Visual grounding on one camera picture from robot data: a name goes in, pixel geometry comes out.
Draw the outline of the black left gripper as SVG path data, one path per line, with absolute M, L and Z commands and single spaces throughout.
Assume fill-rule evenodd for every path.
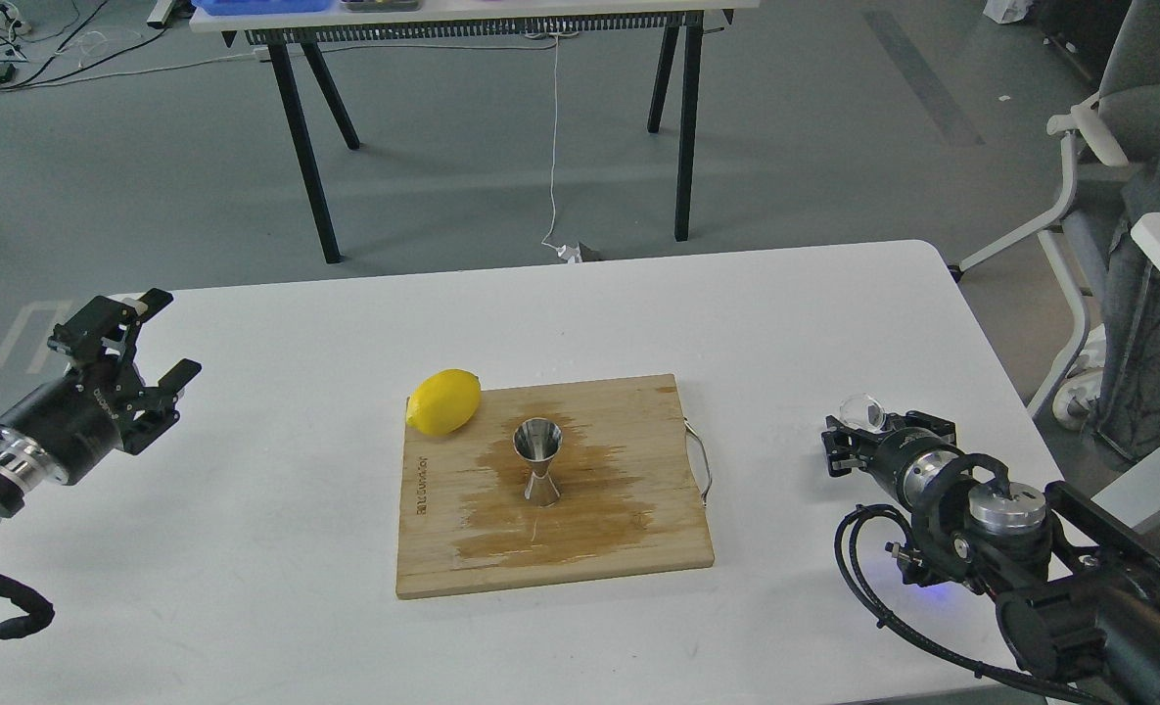
M 3 412 L 1 472 L 24 488 L 73 486 L 110 451 L 142 455 L 176 424 L 177 399 L 203 366 L 181 358 L 155 387 L 144 387 L 135 365 L 142 326 L 172 301 L 158 288 L 123 301 L 96 296 L 55 325 L 48 348 L 67 358 L 78 380 L 44 384 Z

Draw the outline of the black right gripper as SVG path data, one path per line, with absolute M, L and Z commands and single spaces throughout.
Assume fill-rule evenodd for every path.
M 925 490 L 952 460 L 960 457 L 952 421 L 921 410 L 892 412 L 879 437 L 864 428 L 848 427 L 836 416 L 825 416 L 824 451 L 829 477 L 848 477 L 854 470 L 873 477 L 876 484 L 906 509 L 914 508 Z

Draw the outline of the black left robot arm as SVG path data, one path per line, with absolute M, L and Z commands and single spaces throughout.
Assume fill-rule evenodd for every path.
M 144 325 L 172 300 L 158 288 L 96 296 L 53 326 L 48 348 L 65 358 L 64 373 L 0 415 L 0 521 L 15 517 L 42 484 L 77 485 L 110 452 L 140 455 L 177 423 L 177 401 L 200 362 L 181 358 L 154 384 L 136 364 Z M 3 573 L 0 598 L 15 608 L 0 622 L 0 639 L 34 635 L 53 622 L 46 597 Z

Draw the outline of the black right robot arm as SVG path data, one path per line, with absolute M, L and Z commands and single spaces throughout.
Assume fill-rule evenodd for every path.
M 1160 557 L 1075 487 L 1014 482 L 955 438 L 950 420 L 919 410 L 864 424 L 826 417 L 831 477 L 860 470 L 890 496 L 839 523 L 844 584 L 879 628 L 974 677 L 1076 704 L 1099 702 L 1076 688 L 1099 678 L 1126 704 L 1160 704 Z M 887 548 L 905 584 L 955 582 L 992 599 L 1015 669 L 943 647 L 880 601 L 858 566 L 858 533 L 873 519 L 902 532 Z

